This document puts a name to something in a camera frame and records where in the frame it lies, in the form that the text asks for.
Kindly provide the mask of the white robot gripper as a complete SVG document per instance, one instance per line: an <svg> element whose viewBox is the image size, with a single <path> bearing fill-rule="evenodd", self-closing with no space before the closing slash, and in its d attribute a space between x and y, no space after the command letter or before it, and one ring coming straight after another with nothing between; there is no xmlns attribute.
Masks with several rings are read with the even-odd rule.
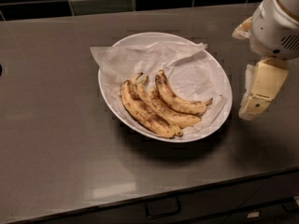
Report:
<svg viewBox="0 0 299 224"><path fill-rule="evenodd" d="M299 57L299 0L263 0L252 17L242 21L232 33L248 39L251 49L264 58L248 64L245 93L239 117L254 120L274 101L289 74L287 62Z"/></svg>

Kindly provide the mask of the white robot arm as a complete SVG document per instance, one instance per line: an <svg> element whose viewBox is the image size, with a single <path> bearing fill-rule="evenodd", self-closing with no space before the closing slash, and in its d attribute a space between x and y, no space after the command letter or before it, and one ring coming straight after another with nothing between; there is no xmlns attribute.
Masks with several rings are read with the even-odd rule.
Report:
<svg viewBox="0 0 299 224"><path fill-rule="evenodd" d="M239 117L254 120L270 106L289 74L288 61L299 57L299 0L263 0L232 37L247 39L261 56L245 72Z"/></svg>

